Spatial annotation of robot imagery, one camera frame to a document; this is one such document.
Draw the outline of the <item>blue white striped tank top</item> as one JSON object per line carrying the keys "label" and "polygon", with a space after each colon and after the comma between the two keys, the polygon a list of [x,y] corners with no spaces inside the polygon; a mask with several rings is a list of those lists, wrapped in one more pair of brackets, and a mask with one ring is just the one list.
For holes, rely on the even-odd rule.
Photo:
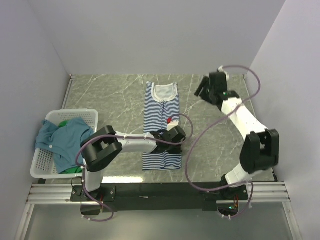
{"label": "blue white striped tank top", "polygon": [[[146,83],[144,95],[143,132],[157,132],[168,129],[168,120],[180,121],[180,97],[176,82],[167,85]],[[182,167],[180,153],[143,153],[143,171],[178,170]]]}

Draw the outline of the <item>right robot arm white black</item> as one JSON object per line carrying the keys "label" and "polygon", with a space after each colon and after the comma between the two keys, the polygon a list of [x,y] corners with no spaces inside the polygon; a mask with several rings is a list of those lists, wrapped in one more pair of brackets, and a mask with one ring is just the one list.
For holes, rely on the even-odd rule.
{"label": "right robot arm white black", "polygon": [[278,165],[280,134],[260,123],[237,92],[228,89],[227,74],[222,71],[205,75],[194,94],[217,106],[244,140],[239,163],[220,180],[219,193],[222,198],[230,200],[244,183]]}

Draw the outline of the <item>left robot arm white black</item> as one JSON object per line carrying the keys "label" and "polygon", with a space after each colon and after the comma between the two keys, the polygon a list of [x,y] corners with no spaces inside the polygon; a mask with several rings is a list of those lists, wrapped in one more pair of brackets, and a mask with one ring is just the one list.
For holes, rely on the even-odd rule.
{"label": "left robot arm white black", "polygon": [[100,195],[103,180],[102,171],[123,153],[170,154],[181,153],[181,145],[186,133],[180,126],[170,130],[162,129],[144,134],[126,134],[117,132],[107,125],[81,143],[75,159],[83,158],[82,195],[88,201],[96,200]]}

